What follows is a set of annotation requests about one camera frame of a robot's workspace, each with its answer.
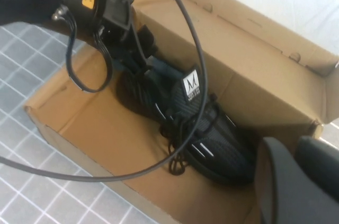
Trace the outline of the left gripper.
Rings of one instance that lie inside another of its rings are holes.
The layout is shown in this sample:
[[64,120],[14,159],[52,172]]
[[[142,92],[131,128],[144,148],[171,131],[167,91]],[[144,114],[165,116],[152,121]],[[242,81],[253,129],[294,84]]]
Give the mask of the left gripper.
[[105,10],[99,28],[99,50],[113,61],[120,72],[119,81],[127,79],[144,82],[149,69],[148,60],[158,51],[154,35],[143,25],[134,24],[134,0],[105,0]]

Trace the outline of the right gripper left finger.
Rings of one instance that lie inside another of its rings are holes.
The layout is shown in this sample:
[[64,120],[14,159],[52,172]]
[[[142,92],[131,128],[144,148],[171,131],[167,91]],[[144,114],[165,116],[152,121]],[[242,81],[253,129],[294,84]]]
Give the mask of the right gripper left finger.
[[255,194],[261,223],[338,223],[338,200],[315,184],[295,152],[266,137],[258,148]]

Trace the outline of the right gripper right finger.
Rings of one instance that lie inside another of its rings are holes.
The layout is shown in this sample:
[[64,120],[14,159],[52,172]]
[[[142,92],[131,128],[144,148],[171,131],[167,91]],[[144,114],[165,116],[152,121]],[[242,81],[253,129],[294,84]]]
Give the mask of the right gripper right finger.
[[298,140],[295,160],[304,173],[338,200],[338,149],[309,136]]

